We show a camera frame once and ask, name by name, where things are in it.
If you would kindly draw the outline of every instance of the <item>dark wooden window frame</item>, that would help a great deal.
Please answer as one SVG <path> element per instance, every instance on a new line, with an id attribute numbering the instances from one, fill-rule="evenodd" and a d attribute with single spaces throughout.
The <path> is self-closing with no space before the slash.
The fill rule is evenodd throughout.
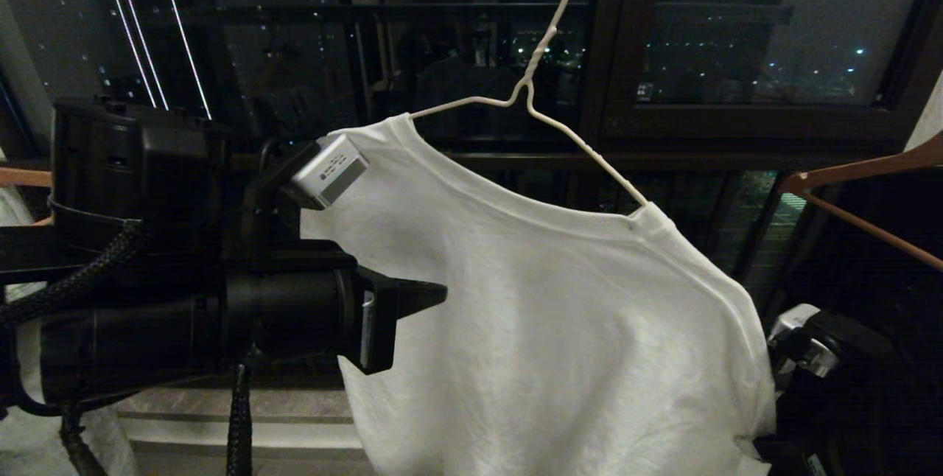
<path id="1" fill-rule="evenodd" d="M 898 153 L 943 69 L 943 0 L 916 0 L 880 105 L 636 104 L 654 2 L 597 1 L 581 130 L 600 151 L 734 154 L 804 168 L 804 158 L 836 163 Z"/>

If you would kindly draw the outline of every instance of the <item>white t-shirt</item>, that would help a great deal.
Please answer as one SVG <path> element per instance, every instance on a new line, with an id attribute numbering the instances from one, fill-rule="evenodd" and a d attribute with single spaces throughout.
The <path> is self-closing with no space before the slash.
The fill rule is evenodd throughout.
<path id="1" fill-rule="evenodd" d="M 383 474 L 761 476 L 774 382 L 746 291 L 649 204 L 624 217 L 505 190 L 438 153 L 408 114 L 341 130 L 371 161 L 328 238 L 445 304 L 401 319 L 393 368 L 341 359 Z"/>

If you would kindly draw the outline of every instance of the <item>white wire hanger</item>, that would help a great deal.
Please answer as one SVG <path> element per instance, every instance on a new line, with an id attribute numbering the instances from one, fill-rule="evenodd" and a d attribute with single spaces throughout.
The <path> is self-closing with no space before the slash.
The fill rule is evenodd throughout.
<path id="1" fill-rule="evenodd" d="M 632 197 L 639 202 L 641 206 L 648 204 L 648 200 L 639 190 L 634 187 L 632 183 L 629 183 L 622 174 L 619 173 L 615 168 L 609 164 L 608 161 L 603 159 L 603 156 L 599 153 L 596 153 L 596 150 L 593 150 L 586 141 L 583 140 L 575 131 L 570 130 L 570 128 L 559 121 L 554 120 L 551 117 L 545 116 L 545 114 L 540 113 L 536 109 L 533 109 L 533 71 L 536 70 L 538 63 L 543 58 L 544 50 L 547 46 L 550 45 L 550 40 L 553 39 L 553 36 L 556 34 L 556 24 L 559 23 L 560 17 L 563 15 L 563 10 L 567 8 L 569 0 L 560 0 L 560 4 L 556 7 L 556 12 L 553 13 L 553 18 L 550 20 L 550 25 L 547 27 L 547 31 L 543 34 L 543 38 L 536 46 L 536 49 L 533 50 L 531 54 L 530 62 L 527 64 L 527 69 L 525 69 L 525 75 L 522 79 L 518 80 L 518 83 L 514 86 L 514 91 L 511 93 L 511 97 L 508 100 L 498 100 L 498 99 L 489 99 L 488 97 L 467 97 L 467 99 L 454 100 L 452 102 L 446 102 L 441 106 L 435 106 L 422 111 L 416 111 L 411 114 L 411 117 L 415 120 L 424 116 L 431 116 L 434 113 L 440 113 L 441 111 L 451 110 L 452 108 L 457 108 L 459 106 L 464 106 L 466 104 L 488 104 L 489 106 L 497 106 L 499 108 L 507 108 L 512 106 L 515 101 L 518 99 L 518 93 L 521 93 L 521 88 L 527 88 L 527 112 L 531 114 L 533 118 L 538 119 L 541 122 L 549 124 L 552 127 L 555 127 L 557 130 L 565 133 L 570 140 L 573 140 L 576 143 L 576 146 L 579 146 L 581 150 L 589 154 L 589 157 L 592 157 L 593 161 L 599 163 L 599 166 L 602 167 L 605 171 L 609 172 L 610 176 L 615 178 L 616 182 L 619 185 L 629 192 Z"/>

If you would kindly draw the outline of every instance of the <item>black cord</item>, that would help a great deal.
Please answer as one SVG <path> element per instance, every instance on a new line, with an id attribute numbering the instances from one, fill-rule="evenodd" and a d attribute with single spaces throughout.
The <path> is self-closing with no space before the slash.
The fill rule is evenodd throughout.
<path id="1" fill-rule="evenodd" d="M 233 401 L 226 441 L 226 476 L 252 476 L 252 411 L 249 408 L 249 368 L 236 365 Z"/>
<path id="2" fill-rule="evenodd" d="M 62 446 L 69 454 L 69 461 L 77 470 L 78 476 L 108 476 L 105 467 L 98 463 L 95 455 L 82 440 L 82 431 L 85 428 L 80 425 L 81 418 L 82 413 L 77 405 L 64 406 L 60 428 Z"/>
<path id="3" fill-rule="evenodd" d="M 141 251 L 151 237 L 140 220 L 125 220 L 121 234 L 85 267 L 26 298 L 0 305 L 0 328 L 16 327 L 70 304 Z"/>

